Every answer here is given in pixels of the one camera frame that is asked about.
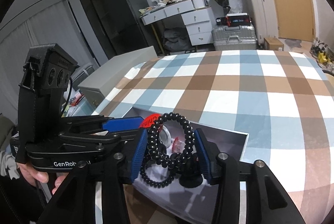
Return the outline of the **person's left hand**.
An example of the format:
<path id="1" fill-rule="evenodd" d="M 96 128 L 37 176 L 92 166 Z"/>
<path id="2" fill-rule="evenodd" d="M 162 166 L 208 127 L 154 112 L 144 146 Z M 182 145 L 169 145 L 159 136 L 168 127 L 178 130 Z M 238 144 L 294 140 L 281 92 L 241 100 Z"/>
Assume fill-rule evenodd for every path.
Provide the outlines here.
<path id="1" fill-rule="evenodd" d="M 49 181 L 49 175 L 48 173 L 37 171 L 34 169 L 34 167 L 30 163 L 22 164 L 17 163 L 18 168 L 23 176 L 23 178 L 32 186 L 36 186 L 36 181 L 40 183 L 47 183 Z M 63 173 L 60 175 L 55 183 L 54 188 L 52 189 L 51 193 L 55 194 L 55 192 L 58 190 L 62 182 L 65 180 L 68 173 Z"/>

